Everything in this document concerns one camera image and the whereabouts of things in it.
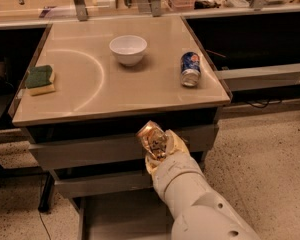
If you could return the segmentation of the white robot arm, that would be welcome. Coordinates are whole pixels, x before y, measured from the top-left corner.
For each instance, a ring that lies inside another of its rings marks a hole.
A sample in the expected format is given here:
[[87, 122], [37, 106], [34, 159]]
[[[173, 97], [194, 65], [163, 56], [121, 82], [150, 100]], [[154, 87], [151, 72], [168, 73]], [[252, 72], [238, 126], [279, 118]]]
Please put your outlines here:
[[171, 240], [261, 240], [207, 183], [179, 136], [167, 130], [146, 141], [146, 168], [174, 219]]

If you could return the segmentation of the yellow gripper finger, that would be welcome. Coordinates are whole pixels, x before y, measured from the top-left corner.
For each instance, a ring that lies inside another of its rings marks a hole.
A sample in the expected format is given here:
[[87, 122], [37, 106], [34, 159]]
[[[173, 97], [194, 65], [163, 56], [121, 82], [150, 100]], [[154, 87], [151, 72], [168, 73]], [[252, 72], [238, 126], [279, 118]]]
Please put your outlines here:
[[171, 156], [176, 153], [182, 153], [185, 155], [190, 155], [190, 152], [182, 138], [180, 138], [172, 130], [166, 130], [165, 134], [167, 136], [165, 155]]
[[150, 175], [153, 175], [156, 172], [161, 163], [161, 160], [154, 159], [150, 154], [145, 156], [146, 170]]

